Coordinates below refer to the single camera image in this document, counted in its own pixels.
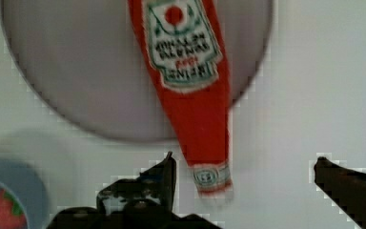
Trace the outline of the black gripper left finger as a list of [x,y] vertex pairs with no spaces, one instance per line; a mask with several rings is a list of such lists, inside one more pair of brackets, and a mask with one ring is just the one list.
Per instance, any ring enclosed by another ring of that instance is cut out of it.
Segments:
[[134,201],[148,201],[150,212],[155,207],[161,214],[168,214],[175,219],[173,199],[176,185],[176,161],[173,153],[144,172],[137,178],[121,178],[102,189],[96,196],[96,208],[102,214],[121,213]]

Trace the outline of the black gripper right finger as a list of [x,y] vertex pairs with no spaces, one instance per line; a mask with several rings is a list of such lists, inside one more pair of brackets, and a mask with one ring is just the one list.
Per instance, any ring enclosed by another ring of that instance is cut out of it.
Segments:
[[347,169],[320,156],[314,182],[361,229],[366,229],[366,173]]

